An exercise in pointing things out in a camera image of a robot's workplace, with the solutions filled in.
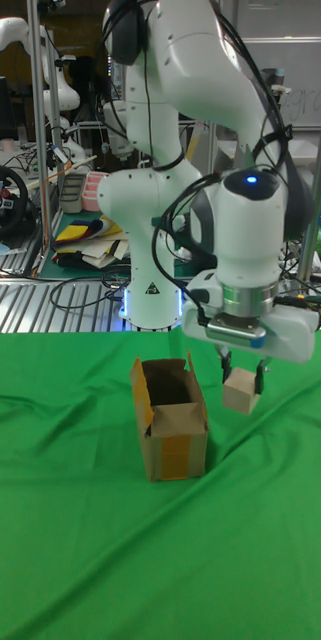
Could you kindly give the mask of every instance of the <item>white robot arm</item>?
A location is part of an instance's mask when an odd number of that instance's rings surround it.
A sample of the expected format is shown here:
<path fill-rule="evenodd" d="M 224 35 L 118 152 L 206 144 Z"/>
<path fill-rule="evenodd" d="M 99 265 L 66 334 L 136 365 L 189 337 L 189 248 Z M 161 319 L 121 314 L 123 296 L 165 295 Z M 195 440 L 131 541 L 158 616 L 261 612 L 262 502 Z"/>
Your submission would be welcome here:
<path fill-rule="evenodd" d="M 45 82 L 49 82 L 48 58 L 46 52 L 46 29 L 40 26 L 41 35 L 41 61 Z M 2 18 L 0 19 L 0 53 L 4 51 L 12 42 L 20 42 L 25 52 L 30 55 L 29 48 L 29 27 L 23 18 Z M 59 97 L 59 110 L 71 111 L 76 109 L 80 104 L 79 94 L 68 85 L 65 79 L 63 66 L 60 64 L 56 67 L 57 85 Z M 53 122 L 51 113 L 51 99 L 49 89 L 44 89 L 44 111 L 49 122 Z M 69 122 L 65 118 L 60 119 L 62 128 L 66 131 L 69 128 Z M 67 146 L 71 150 L 72 162 L 81 162 L 85 159 L 85 152 L 71 138 L 67 142 Z"/>
<path fill-rule="evenodd" d="M 287 151 L 281 116 L 259 79 L 242 71 L 242 43 L 216 11 L 211 0 L 159 0 L 145 19 L 139 4 L 112 0 L 105 15 L 109 52 L 128 65 L 128 138 L 154 158 L 152 170 L 118 172 L 98 191 L 102 210 L 129 237 L 132 281 L 123 313 L 148 329 L 176 321 L 172 301 L 181 285 L 164 233 L 173 235 L 169 222 L 197 194 L 188 204 L 190 240 L 215 256 L 217 266 L 187 288 L 184 332 L 219 348 L 305 362 L 318 316 L 275 299 L 282 243 L 305 230 L 311 199 Z M 178 112 L 237 131 L 240 170 L 201 180 L 180 153 Z M 151 218 L 165 209 L 153 236 Z M 149 279 L 157 295 L 148 295 Z"/>

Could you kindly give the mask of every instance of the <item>pink container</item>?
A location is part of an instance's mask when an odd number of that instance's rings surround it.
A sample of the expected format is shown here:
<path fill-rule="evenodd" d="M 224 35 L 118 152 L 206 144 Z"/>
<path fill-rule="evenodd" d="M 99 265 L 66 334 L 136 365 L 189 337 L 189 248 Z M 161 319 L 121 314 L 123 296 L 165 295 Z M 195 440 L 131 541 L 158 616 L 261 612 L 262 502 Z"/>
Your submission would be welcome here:
<path fill-rule="evenodd" d="M 96 191 L 99 182 L 108 175 L 108 173 L 103 173 L 102 171 L 90 171 L 87 174 L 81 198 L 84 211 L 100 211 L 96 200 Z"/>

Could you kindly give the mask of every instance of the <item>warning label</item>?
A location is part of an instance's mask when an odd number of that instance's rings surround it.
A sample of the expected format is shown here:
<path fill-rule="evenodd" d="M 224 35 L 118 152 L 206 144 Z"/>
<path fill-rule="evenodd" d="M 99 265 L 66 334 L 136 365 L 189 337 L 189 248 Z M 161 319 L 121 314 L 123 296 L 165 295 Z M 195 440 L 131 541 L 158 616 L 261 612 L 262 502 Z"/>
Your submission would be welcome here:
<path fill-rule="evenodd" d="M 148 293 L 149 295 L 155 295 L 156 293 L 160 293 L 160 291 L 157 288 L 156 284 L 152 282 L 147 288 L 147 290 L 145 291 L 145 293 Z"/>

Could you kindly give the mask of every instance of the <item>green cloth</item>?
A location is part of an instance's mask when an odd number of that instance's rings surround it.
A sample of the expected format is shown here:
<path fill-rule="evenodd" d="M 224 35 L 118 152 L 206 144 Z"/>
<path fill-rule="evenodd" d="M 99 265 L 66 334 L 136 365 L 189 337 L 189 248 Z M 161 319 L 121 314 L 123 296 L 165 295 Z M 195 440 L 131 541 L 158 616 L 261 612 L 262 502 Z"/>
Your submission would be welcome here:
<path fill-rule="evenodd" d="M 187 348 L 207 473 L 150 484 L 129 370 Z M 321 333 L 271 369 L 245 417 L 180 329 L 0 335 L 0 640 L 321 640 Z"/>

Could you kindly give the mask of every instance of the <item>whiteboard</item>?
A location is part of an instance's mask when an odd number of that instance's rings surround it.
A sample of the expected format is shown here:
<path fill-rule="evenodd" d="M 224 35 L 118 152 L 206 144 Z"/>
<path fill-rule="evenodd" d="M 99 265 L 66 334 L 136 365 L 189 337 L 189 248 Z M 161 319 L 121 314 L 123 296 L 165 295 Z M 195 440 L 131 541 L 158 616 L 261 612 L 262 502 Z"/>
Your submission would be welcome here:
<path fill-rule="evenodd" d="M 238 31 L 260 69 L 281 68 L 286 124 L 321 127 L 321 0 L 240 0 Z"/>

